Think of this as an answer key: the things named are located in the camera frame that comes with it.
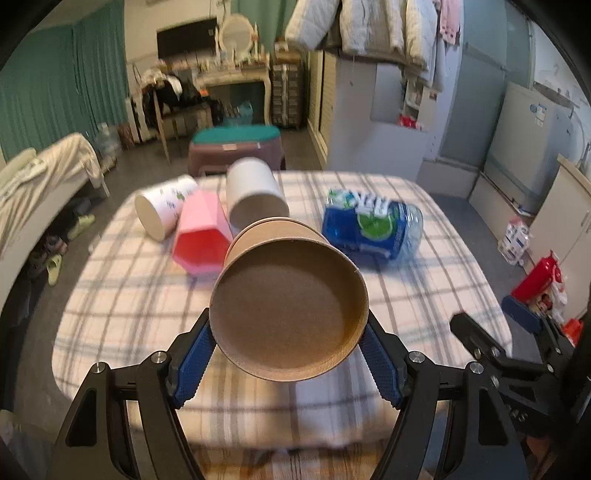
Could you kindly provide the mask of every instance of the kraft paper cup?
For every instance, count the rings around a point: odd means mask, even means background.
[[[298,220],[285,217],[265,218],[250,224],[234,238],[228,248],[224,265],[228,265],[244,250],[270,238],[308,238],[328,243],[328,240],[320,233]]]
[[[273,223],[284,220],[249,229],[269,234],[254,245],[246,242],[248,232],[235,239],[213,289],[209,320],[217,344],[237,367],[266,380],[299,381],[327,372],[351,353],[369,301],[355,264],[320,234],[274,238]]]

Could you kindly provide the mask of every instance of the slipper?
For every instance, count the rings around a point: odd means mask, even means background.
[[[47,260],[48,283],[50,287],[57,283],[57,278],[60,276],[61,261],[61,255],[53,255],[53,257]]]
[[[84,230],[86,230],[90,225],[92,225],[96,220],[96,217],[92,214],[90,215],[83,215],[78,217],[78,221],[68,232],[68,240],[75,239],[78,235],[80,235]]]

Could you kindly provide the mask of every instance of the plaid bedsheet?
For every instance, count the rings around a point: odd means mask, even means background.
[[[372,191],[417,205],[424,215],[424,237],[413,261],[394,268],[373,257],[354,257],[376,318],[409,350],[422,351],[434,362],[464,367],[470,354],[451,334],[449,320],[453,313],[465,310],[511,353],[508,325],[486,278],[423,189],[395,177],[355,173],[282,172],[277,179],[291,216],[318,230],[324,197],[331,187]],[[225,205],[224,177],[199,182],[201,188],[217,192]],[[72,292],[55,340],[53,372],[66,396],[74,397],[96,361],[116,368],[166,350],[209,305],[216,276],[189,277],[170,258],[172,241],[169,238],[159,244],[146,236],[134,211],[133,196],[117,211]],[[371,463],[381,454],[379,441],[390,436],[397,411],[379,396],[358,347],[330,372],[295,383],[252,377],[216,349],[195,398],[179,411],[179,418],[187,439],[206,448],[365,444],[348,447],[342,451],[348,453],[339,458],[357,455],[371,458]],[[136,408],[131,409],[130,420],[139,424]],[[247,476],[250,467],[244,465],[256,467],[257,460],[244,455],[235,462],[236,471]],[[332,458],[330,455],[323,456],[319,450],[306,455],[302,462],[316,465],[317,472],[329,468],[329,460],[323,459]],[[287,467],[276,468],[289,471],[295,460],[286,454],[284,461]],[[210,471],[217,476],[215,465],[211,460]],[[339,465],[334,468],[345,468]],[[294,478],[306,477],[296,474]]]

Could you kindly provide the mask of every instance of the teal stool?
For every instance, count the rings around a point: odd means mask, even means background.
[[[195,134],[189,145],[189,174],[220,173],[244,157],[256,157],[272,170],[285,170],[281,133],[272,125],[214,127]]]

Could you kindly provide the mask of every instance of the bed frame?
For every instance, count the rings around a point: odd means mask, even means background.
[[[89,181],[89,178],[86,170],[82,170],[59,185],[36,208],[27,223],[22,227],[16,240],[8,247],[7,254],[0,261],[0,312],[4,308],[8,294],[29,254],[53,219],[87,181]],[[109,197],[109,189],[104,180],[102,187],[107,197]]]

